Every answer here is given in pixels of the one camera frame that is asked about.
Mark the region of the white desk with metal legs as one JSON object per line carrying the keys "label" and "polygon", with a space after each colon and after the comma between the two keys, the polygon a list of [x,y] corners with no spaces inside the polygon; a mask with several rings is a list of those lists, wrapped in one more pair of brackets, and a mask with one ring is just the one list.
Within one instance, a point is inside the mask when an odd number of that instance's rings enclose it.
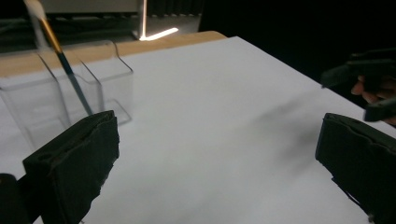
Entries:
{"label": "white desk with metal legs", "polygon": [[45,23],[44,30],[49,29],[48,14],[93,14],[93,13],[128,13],[138,15],[136,37],[140,41],[153,41],[172,35],[178,31],[169,28],[154,35],[147,35],[148,0],[23,0],[28,11]]}

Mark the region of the clear acrylic holder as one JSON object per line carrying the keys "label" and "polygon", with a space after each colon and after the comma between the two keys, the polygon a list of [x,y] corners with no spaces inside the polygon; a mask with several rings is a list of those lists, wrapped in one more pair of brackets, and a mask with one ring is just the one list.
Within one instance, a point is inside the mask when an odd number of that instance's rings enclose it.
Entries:
{"label": "clear acrylic holder", "polygon": [[[119,125],[132,120],[134,71],[114,42],[65,46],[64,55],[92,113],[112,110]],[[0,54],[0,98],[31,149],[88,116],[50,49]]]}

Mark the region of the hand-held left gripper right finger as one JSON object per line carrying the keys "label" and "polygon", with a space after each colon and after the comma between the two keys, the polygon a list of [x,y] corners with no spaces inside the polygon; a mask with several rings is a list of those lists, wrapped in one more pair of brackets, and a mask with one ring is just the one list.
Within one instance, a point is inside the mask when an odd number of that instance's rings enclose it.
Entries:
{"label": "hand-held left gripper right finger", "polygon": [[396,224],[396,139],[352,118],[327,113],[315,158],[373,224]]}

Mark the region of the dark-handled paintbrush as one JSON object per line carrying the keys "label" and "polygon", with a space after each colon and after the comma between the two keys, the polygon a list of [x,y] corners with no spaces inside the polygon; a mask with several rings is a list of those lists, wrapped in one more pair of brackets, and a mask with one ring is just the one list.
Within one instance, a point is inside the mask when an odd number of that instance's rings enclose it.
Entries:
{"label": "dark-handled paintbrush", "polygon": [[75,77],[74,71],[73,71],[69,61],[67,60],[66,56],[64,55],[64,51],[58,41],[57,36],[53,32],[53,30],[50,26],[50,23],[48,22],[48,19],[47,19],[47,16],[46,16],[43,6],[41,5],[41,3],[38,0],[23,0],[23,1],[24,1],[24,4],[27,6],[27,9],[33,14],[34,17],[36,17],[38,19],[40,26],[43,28],[48,41],[50,42],[53,50],[55,51],[59,62],[61,63],[63,70],[67,74],[67,77],[68,77],[70,83],[72,84],[78,99],[80,100],[86,113],[88,115],[91,115],[92,109],[90,108],[88,101],[87,101],[81,87],[79,86],[79,83]]}

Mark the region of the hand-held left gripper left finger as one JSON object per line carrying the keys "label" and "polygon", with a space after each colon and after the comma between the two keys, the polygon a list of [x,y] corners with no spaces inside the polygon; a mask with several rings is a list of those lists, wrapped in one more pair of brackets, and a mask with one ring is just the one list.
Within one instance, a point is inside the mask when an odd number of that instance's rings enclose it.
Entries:
{"label": "hand-held left gripper left finger", "polygon": [[113,111],[84,118],[22,161],[30,190],[29,219],[78,224],[118,159],[118,121]]}

